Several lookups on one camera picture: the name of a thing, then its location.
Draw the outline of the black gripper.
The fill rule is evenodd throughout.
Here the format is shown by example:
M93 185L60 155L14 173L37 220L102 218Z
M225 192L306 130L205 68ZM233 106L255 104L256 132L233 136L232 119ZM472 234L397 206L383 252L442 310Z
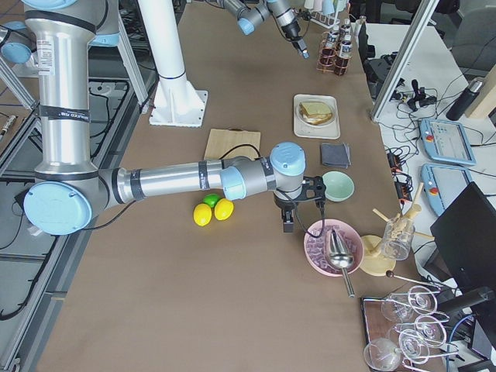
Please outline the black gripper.
M284 233L294 232L294 210L297 205L302 202L301 198L292 198L283 191L276 190L274 192L274 202L281 209L281 220Z
M282 26L284 38L289 42L294 42L294 48L304 58L309 58L306 42L300 36L301 28L297 21L292 21L285 26Z

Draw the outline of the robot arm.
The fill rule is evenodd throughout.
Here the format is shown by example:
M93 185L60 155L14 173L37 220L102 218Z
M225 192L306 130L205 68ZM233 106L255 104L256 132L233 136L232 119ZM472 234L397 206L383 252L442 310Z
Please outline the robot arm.
M102 212L127 202L186 191L222 189L231 201L273 191L284 231L290 232L293 208L304 194L305 153L285 142L270 156L249 160L201 160L152 169L100 168L110 161L110 146L126 144L133 129L112 122L98 132L89 105L88 49L95 41L119 43L119 1L22 1L26 24L36 36L43 159L34 170L23 209L37 228L54 236L89 228ZM247 35L271 16L304 58L308 50L287 1L219 1ZM138 1L156 64L158 85L151 122L199 127L208 92L187 79L172 1Z
M287 1L259 1L250 8L244 1L205 1L206 4L230 13L244 35L250 35L255 29L272 18L282 36L288 41L304 59L309 58L308 48L300 34L297 15Z

